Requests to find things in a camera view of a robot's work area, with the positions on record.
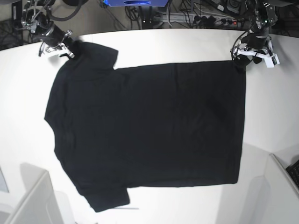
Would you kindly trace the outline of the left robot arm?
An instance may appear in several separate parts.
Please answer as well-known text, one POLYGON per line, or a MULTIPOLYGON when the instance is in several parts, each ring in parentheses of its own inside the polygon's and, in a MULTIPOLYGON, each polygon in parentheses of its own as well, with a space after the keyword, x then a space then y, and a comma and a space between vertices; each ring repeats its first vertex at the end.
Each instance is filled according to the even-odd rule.
POLYGON ((246 0, 250 27, 241 42, 248 49, 261 50, 270 39, 270 29, 277 21, 275 6, 262 0, 246 0))

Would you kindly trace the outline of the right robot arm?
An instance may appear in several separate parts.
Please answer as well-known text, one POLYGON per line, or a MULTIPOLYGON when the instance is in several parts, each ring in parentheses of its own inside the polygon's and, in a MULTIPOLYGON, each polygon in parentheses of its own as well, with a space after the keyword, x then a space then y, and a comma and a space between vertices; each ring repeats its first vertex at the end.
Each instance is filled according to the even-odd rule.
POLYGON ((79 8, 68 17, 58 18, 52 15, 54 0, 28 0, 21 14, 19 30, 27 30, 35 38, 48 46, 48 51, 66 50, 73 53, 72 31, 61 30, 56 21, 67 21, 76 15, 79 8))

